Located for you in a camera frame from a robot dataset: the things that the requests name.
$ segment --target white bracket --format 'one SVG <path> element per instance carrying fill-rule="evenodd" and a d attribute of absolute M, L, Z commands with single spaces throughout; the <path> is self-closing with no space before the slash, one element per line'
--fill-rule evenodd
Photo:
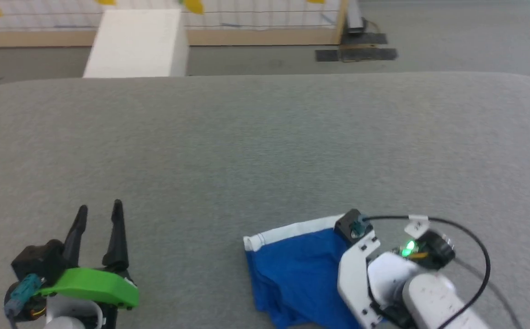
<path fill-rule="evenodd" d="M 364 32 L 363 14 L 360 12 L 358 1 L 351 0 L 348 2 L 346 20 L 348 33 L 356 34 Z"/>
<path fill-rule="evenodd" d="M 338 265 L 338 293 L 364 328 L 372 328 L 382 320 L 371 308 L 367 278 L 367 257 L 379 246 L 373 230 L 346 250 Z"/>
<path fill-rule="evenodd" d="M 405 227 L 405 233 L 411 235 L 413 239 L 418 239 L 429 229 L 429 217 L 424 215 L 409 215 L 411 221 Z"/>

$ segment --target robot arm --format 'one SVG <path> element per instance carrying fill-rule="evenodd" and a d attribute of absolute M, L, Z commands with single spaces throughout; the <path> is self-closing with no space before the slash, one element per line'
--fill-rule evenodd
<path fill-rule="evenodd" d="M 334 227 L 351 244 L 340 259 L 338 293 L 366 329 L 384 318 L 400 328 L 438 329 L 465 305 L 451 282 L 437 273 L 455 257 L 453 246 L 429 229 L 428 217 L 409 219 L 405 232 L 413 240 L 373 260 L 380 241 L 358 210 L 346 213 Z M 447 328 L 488 329 L 470 308 Z"/>
<path fill-rule="evenodd" d="M 46 316 L 46 329 L 114 329 L 119 308 L 139 304 L 128 273 L 123 204 L 115 200 L 112 235 L 101 269 L 78 267 L 87 207 L 81 206 L 64 243 L 26 247 L 11 263 L 19 282 L 5 294 L 11 327 Z"/>

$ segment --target gray tabletop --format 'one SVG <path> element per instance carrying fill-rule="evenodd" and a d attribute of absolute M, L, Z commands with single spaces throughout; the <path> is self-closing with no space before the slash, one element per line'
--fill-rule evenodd
<path fill-rule="evenodd" d="M 9 263 L 90 208 L 99 266 L 124 202 L 141 306 L 119 329 L 271 327 L 242 235 L 358 208 L 464 223 L 530 328 L 530 78 L 403 73 L 29 81 L 0 86 L 0 329 Z M 438 227 L 484 268 L 476 245 Z M 386 246 L 403 223 L 380 223 Z M 480 282 L 447 273 L 463 298 Z M 509 328 L 487 292 L 476 310 Z M 29 325 L 26 328 L 39 328 Z"/>

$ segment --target blue cloth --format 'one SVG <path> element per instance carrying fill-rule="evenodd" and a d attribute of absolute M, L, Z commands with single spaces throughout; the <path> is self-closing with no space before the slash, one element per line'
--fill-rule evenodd
<path fill-rule="evenodd" d="M 359 329 L 336 288 L 338 263 L 347 249 L 328 228 L 247 251 L 256 308 L 267 312 L 277 328 L 314 322 Z"/>

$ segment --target black cable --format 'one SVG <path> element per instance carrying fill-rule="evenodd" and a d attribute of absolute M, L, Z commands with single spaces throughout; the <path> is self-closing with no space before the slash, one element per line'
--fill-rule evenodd
<path fill-rule="evenodd" d="M 19 329 L 17 326 L 16 326 L 16 322 L 15 322 L 15 316 L 13 315 L 13 312 L 10 311 L 9 314 L 7 314 L 7 320 L 9 320 L 9 325 L 11 326 L 11 329 Z"/>
<path fill-rule="evenodd" d="M 463 260 L 460 260 L 459 258 L 455 258 L 454 261 L 470 273 L 474 274 L 479 279 L 484 279 L 484 275 L 472 265 L 464 262 Z M 516 327 L 516 329 L 523 329 L 523 325 L 520 323 L 519 317 L 516 315 L 515 310 L 513 310 L 511 304 L 509 303 L 509 300 L 503 295 L 503 292 L 501 292 L 501 289 L 494 285 L 492 281 L 489 281 L 488 287 L 501 301 L 503 307 L 505 307 L 505 310 L 507 311 L 507 313 L 509 313 L 509 316 L 511 317 L 511 322 Z"/>
<path fill-rule="evenodd" d="M 409 215 L 388 215 L 388 216 L 371 216 L 371 217 L 365 217 L 365 221 L 374 221 L 379 219 L 409 219 Z M 484 262 L 486 263 L 486 270 L 484 271 L 484 278 L 482 279 L 482 284 L 480 285 L 480 288 L 478 288 L 478 291 L 474 296 L 466 302 L 466 305 L 464 305 L 463 308 L 459 309 L 453 316 L 449 317 L 444 323 L 442 323 L 438 329 L 444 329 L 451 323 L 451 321 L 454 321 L 457 317 L 459 317 L 462 313 L 464 313 L 467 309 L 472 306 L 476 302 L 478 298 L 484 293 L 484 289 L 486 289 L 486 286 L 488 285 L 488 281 L 490 280 L 490 271 L 491 271 L 491 265 L 490 265 L 490 256 L 488 254 L 488 250 L 480 241 L 480 239 L 472 233 L 469 229 L 464 227 L 463 225 L 460 225 L 459 223 L 449 221 L 448 219 L 443 218 L 437 218 L 437 217 L 428 217 L 430 221 L 434 221 L 437 223 L 445 223 L 447 225 L 453 226 L 464 233 L 466 233 L 470 238 L 472 238 L 480 247 L 482 250 L 482 254 L 484 255 Z"/>

